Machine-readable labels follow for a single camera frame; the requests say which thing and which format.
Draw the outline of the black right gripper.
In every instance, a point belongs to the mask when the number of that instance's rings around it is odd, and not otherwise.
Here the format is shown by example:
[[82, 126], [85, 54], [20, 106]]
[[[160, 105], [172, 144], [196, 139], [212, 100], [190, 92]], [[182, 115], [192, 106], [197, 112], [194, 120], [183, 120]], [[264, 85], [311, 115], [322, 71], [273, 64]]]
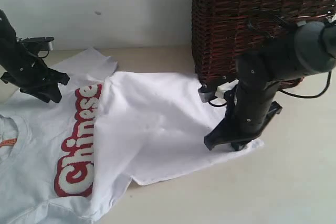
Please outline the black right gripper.
[[239, 83], [234, 109], [229, 120], [223, 119], [204, 137], [210, 151], [222, 144], [230, 144], [235, 152], [243, 150], [263, 131], [281, 83], [303, 78], [292, 37], [275, 39], [263, 47], [243, 52], [236, 59], [236, 68]]

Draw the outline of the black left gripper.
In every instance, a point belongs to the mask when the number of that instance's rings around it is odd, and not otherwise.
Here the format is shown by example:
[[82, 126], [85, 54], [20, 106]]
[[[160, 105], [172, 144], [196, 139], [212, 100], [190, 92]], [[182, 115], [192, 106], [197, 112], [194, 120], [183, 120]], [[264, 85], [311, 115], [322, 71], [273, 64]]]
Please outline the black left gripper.
[[34, 96], [45, 103], [59, 103], [62, 95], [57, 84], [66, 86], [70, 77], [49, 68], [44, 62], [45, 57], [30, 52], [21, 40], [2, 10], [1, 66], [5, 73], [1, 80], [15, 85], [21, 93]]

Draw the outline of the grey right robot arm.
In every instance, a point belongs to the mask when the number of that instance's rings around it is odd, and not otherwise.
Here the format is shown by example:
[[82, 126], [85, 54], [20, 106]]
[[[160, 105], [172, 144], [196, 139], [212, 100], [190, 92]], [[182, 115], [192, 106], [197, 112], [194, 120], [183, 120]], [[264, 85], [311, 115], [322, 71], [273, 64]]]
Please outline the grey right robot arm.
[[236, 58], [238, 83], [224, 93], [222, 121], [204, 137], [212, 150], [231, 144], [238, 151], [261, 136], [282, 107], [274, 101], [280, 84], [335, 68], [335, 24], [308, 22], [258, 50]]

